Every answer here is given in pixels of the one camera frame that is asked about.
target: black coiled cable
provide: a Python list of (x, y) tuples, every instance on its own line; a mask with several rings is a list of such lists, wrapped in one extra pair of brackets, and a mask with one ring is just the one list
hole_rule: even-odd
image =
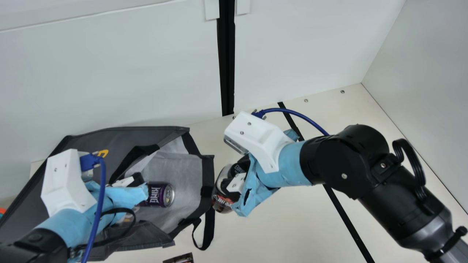
[(426, 177), (424, 176), (423, 167), (421, 166), (421, 163), (419, 162), (419, 159), (417, 158), (413, 147), (405, 139), (398, 139), (393, 141), (392, 146), (399, 162), (403, 162), (403, 160), (405, 160), (403, 151), (408, 157), (409, 163), (411, 164), (411, 167), (413, 167), (413, 173), (416, 179), (416, 196), (420, 201), (423, 201), (427, 198), (426, 192), (424, 191), (424, 186), (426, 185)]

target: soda can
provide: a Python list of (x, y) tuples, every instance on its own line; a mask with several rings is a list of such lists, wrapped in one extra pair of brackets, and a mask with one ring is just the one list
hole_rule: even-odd
[(148, 183), (148, 199), (138, 206), (168, 207), (174, 202), (174, 188), (169, 183)]

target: gray fabric lining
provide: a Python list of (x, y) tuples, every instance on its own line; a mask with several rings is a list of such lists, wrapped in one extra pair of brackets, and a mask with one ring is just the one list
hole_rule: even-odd
[(129, 177), (141, 172), (145, 182), (170, 183), (174, 187), (174, 202), (169, 207), (137, 207), (138, 220), (149, 221), (170, 233), (179, 222), (191, 215), (200, 205), (202, 160), (188, 154), (182, 137), (167, 143), (159, 151), (143, 158), (125, 173)]

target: white wall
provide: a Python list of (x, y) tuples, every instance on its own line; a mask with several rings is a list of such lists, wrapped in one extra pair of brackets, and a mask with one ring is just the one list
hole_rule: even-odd
[(235, 18), (235, 110), (360, 83), (404, 2), (252, 0)]
[(0, 201), (68, 134), (221, 116), (203, 0), (0, 33)]
[(0, 30), (181, 0), (0, 0)]
[(468, 2), (408, 0), (364, 86), (468, 211)]

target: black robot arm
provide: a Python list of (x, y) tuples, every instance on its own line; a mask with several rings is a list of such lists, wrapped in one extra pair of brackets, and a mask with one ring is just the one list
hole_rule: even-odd
[[(404, 139), (393, 142), (365, 125), (307, 141), (300, 152), (302, 172), (360, 203), (404, 247), (431, 263), (468, 263), (463, 226), (452, 230), (450, 211), (424, 185), (419, 160)], [(415, 175), (401, 165), (406, 153)]]

